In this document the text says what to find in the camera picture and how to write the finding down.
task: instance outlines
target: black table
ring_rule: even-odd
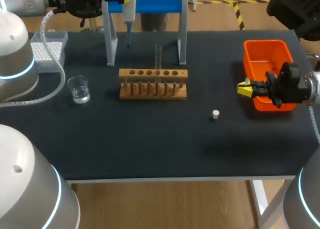
[[[88,78],[90,102],[72,103],[65,86],[44,103],[1,108],[0,123],[25,134],[66,180],[296,175],[318,145],[308,107],[258,112],[236,93],[245,80],[245,40],[281,39],[301,72],[311,70],[294,31],[189,32],[186,67],[177,66],[176,36],[133,33],[127,48],[119,33],[115,67],[107,67],[103,34],[69,33],[66,77]],[[188,69],[187,101],[119,100],[119,68],[154,68],[155,44],[162,44],[163,69]],[[59,81],[58,73],[43,73],[23,99],[44,96]]]

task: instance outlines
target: white cable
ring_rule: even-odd
[[[52,17],[54,15],[54,12],[51,10],[49,11],[44,18],[42,19],[41,22],[41,27],[40,27],[40,39],[43,43],[43,46],[46,50],[46,52],[49,54],[49,56],[51,57],[51,59],[57,64],[57,66],[60,69],[60,84],[59,86],[50,94],[36,99],[36,100],[27,100],[27,101],[16,101],[16,102],[3,102],[0,103],[0,108],[4,108],[4,107],[14,107],[14,106],[25,106],[25,105],[33,105],[33,104],[38,104],[38,103],[42,103],[46,100],[49,100],[50,98],[53,98],[55,95],[57,95],[61,89],[64,87],[65,82],[66,82],[66,74],[64,71],[64,68],[62,67],[62,65],[60,64],[60,62],[58,61],[58,59],[55,58],[55,56],[53,55],[53,53],[51,52],[51,50],[48,48],[48,44],[47,44],[47,40],[46,40],[46,24],[49,21],[50,17]]]
[[[313,126],[313,129],[314,129],[314,133],[315,133],[315,136],[320,144],[320,134],[319,134],[319,131],[318,131],[318,127],[317,127],[317,122],[316,122],[316,119],[315,119],[315,114],[314,114],[314,110],[312,108],[312,106],[309,106],[309,112],[310,112],[310,117],[311,117],[311,121],[312,121],[312,126]]]

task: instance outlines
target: yellow black caution tape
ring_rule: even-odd
[[[240,14],[240,3],[269,3],[270,0],[203,0],[198,1],[197,4],[227,4],[233,6],[236,19],[238,21],[238,25],[240,27],[240,30],[245,30],[245,24],[244,20],[242,19],[242,16]]]
[[[238,21],[238,25],[240,27],[240,30],[245,30],[245,24],[244,24],[244,20],[242,19],[241,13],[240,13],[240,8],[239,8],[239,3],[233,3],[233,9],[236,15],[236,19]]]
[[[270,0],[202,0],[197,1],[197,4],[230,4],[233,3],[269,3]]]

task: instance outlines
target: glass test tube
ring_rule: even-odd
[[[162,61],[162,45],[155,45],[155,74],[161,74],[161,61]],[[161,83],[161,79],[156,78],[155,83]]]

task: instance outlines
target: orange plastic bin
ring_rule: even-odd
[[[286,43],[282,40],[247,40],[244,42],[243,65],[245,74],[255,81],[266,81],[266,72],[279,75],[283,63],[294,60]],[[263,112],[288,112],[296,107],[296,103],[283,103],[281,108],[273,105],[267,96],[253,98],[254,106]]]

